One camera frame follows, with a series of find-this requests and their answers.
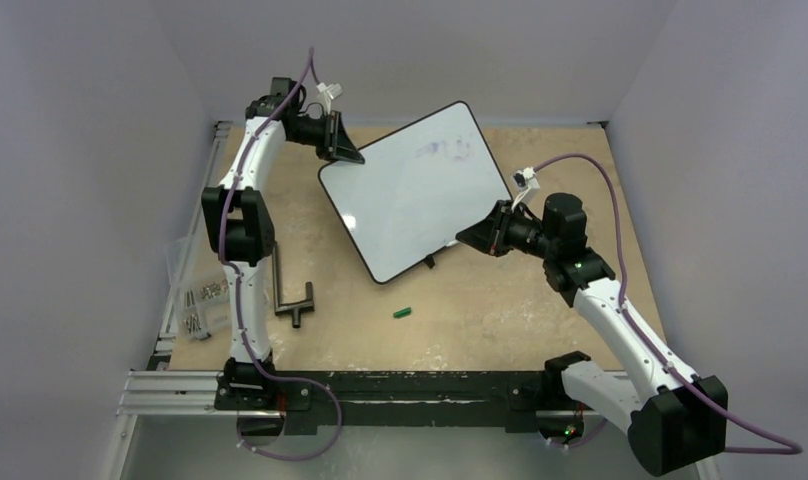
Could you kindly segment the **aluminium frame rail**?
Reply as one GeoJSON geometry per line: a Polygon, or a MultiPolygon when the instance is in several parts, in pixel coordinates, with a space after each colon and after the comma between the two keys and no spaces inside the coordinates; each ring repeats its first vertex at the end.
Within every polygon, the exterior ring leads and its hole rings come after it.
{"type": "Polygon", "coordinates": [[[177,318],[187,291],[186,283],[195,276],[204,230],[203,214],[195,200],[186,234],[166,247],[170,282],[162,322],[148,366],[128,373],[116,410],[120,420],[217,413],[213,406],[217,376],[214,369],[173,370],[170,367],[176,347],[181,343],[177,318]]]}

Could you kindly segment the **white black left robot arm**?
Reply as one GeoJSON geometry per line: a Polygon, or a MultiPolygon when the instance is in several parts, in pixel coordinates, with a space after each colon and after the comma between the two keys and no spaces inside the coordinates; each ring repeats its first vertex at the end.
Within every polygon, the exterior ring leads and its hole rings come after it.
{"type": "Polygon", "coordinates": [[[276,239],[263,188],[274,160],[291,142],[313,147],[323,161],[364,161],[332,106],[342,86],[319,82],[316,90],[322,112],[313,117],[303,110],[305,87],[290,78],[274,78],[269,93],[246,109],[243,139],[228,172],[201,194],[207,238],[231,296],[231,346],[217,379],[218,410],[274,409],[288,396],[285,384],[274,378],[267,331],[264,267],[276,239]]]}

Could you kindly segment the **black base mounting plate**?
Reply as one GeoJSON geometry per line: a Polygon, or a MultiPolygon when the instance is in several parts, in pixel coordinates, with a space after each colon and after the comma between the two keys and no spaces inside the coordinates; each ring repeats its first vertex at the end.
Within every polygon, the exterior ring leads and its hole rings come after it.
{"type": "Polygon", "coordinates": [[[558,393],[540,371],[280,371],[241,365],[216,377],[214,407],[271,414],[288,435],[321,426],[491,427],[577,438],[594,411],[558,393]]]}

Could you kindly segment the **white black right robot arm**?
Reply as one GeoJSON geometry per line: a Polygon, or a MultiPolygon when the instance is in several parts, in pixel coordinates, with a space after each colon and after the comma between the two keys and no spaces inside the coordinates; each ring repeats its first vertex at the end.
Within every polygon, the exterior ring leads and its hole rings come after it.
{"type": "Polygon", "coordinates": [[[727,421],[703,402],[728,404],[715,376],[701,377],[674,354],[628,301],[612,268],[587,244],[582,201],[549,195],[542,218],[499,200],[487,217],[456,239],[493,257],[519,251],[543,262],[548,285],[605,341],[627,377],[605,372],[572,352],[546,361],[541,392],[556,407],[572,400],[597,411],[622,431],[638,463],[661,476],[721,453],[727,421]]]}

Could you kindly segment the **white whiteboard black frame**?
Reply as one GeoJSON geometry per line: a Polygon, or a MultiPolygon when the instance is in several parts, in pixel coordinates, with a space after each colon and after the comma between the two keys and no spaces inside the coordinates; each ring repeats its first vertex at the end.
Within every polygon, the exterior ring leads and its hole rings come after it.
{"type": "Polygon", "coordinates": [[[377,284],[453,244],[511,193],[470,106],[456,101],[335,162],[319,182],[377,284]]]}

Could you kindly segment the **clear plastic screw box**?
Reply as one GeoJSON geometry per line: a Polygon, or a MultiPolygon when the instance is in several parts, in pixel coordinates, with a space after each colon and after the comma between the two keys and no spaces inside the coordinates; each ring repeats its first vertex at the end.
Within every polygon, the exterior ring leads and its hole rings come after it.
{"type": "Polygon", "coordinates": [[[229,285],[215,255],[186,236],[169,244],[165,257],[176,335],[206,341],[229,327],[229,285]]]}

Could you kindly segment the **green marker cap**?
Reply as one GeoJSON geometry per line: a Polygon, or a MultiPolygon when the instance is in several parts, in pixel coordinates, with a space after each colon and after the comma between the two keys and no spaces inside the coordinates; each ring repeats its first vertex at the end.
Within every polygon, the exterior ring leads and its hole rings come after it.
{"type": "Polygon", "coordinates": [[[409,316],[411,314],[412,314],[412,308],[411,307],[406,307],[406,308],[400,309],[398,311],[395,311],[393,313],[393,317],[395,319],[400,319],[400,318],[407,317],[407,316],[409,316]]]}

